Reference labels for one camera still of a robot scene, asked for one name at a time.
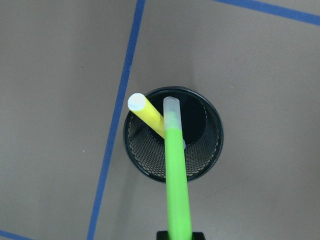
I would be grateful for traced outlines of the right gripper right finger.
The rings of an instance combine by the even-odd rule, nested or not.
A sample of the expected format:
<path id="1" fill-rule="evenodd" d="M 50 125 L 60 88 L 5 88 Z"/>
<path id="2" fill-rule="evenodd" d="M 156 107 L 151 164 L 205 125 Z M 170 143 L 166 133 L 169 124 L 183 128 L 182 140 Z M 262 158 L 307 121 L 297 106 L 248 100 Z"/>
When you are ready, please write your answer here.
<path id="1" fill-rule="evenodd" d="M 193 232 L 192 240 L 206 240 L 206 237 L 203 232 Z"/>

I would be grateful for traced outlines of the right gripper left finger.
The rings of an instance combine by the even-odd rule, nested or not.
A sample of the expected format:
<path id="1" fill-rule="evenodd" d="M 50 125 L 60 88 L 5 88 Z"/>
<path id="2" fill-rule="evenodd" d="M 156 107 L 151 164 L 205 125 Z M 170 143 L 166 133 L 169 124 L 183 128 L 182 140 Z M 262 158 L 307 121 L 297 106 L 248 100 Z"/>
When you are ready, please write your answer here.
<path id="1" fill-rule="evenodd" d="M 168 231 L 158 231 L 156 233 L 156 240 L 170 240 Z"/>

